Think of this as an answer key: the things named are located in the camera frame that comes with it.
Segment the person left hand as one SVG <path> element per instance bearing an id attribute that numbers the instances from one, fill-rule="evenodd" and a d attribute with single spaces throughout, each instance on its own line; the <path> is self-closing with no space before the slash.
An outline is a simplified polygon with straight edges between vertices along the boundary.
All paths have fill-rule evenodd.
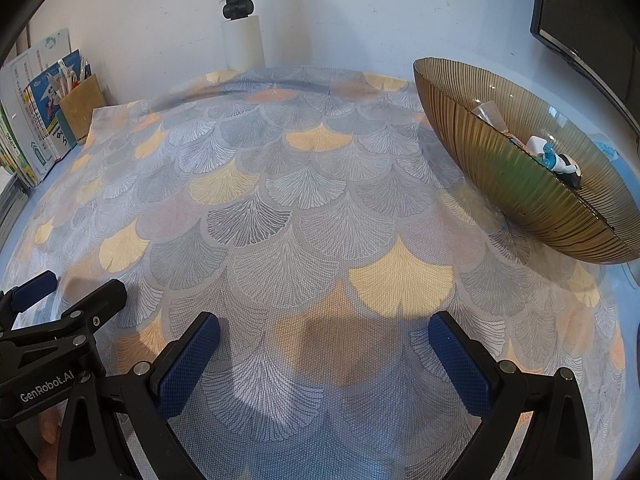
<path id="1" fill-rule="evenodd" d="M 60 433 L 60 412 L 56 406 L 47 408 L 38 415 L 38 426 L 40 436 L 47 444 L 58 442 Z"/>

